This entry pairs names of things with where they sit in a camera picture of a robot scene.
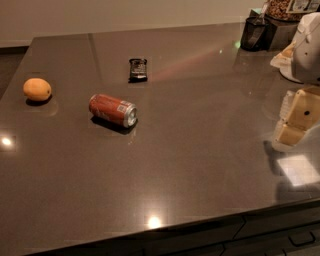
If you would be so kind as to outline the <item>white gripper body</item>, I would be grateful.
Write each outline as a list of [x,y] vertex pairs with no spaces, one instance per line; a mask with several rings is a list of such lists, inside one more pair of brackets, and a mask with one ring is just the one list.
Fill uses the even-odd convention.
[[294,36],[293,77],[302,83],[320,84],[320,13],[301,18]]

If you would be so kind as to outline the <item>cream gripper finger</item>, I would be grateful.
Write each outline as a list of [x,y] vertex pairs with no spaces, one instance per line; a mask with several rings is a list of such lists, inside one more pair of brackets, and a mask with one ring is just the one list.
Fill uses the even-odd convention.
[[320,120],[320,87],[307,86],[288,91],[280,109],[273,138],[273,147],[294,147]]
[[293,50],[296,42],[292,41],[285,49],[272,58],[270,65],[275,68],[281,68],[282,66],[288,65],[293,56]]

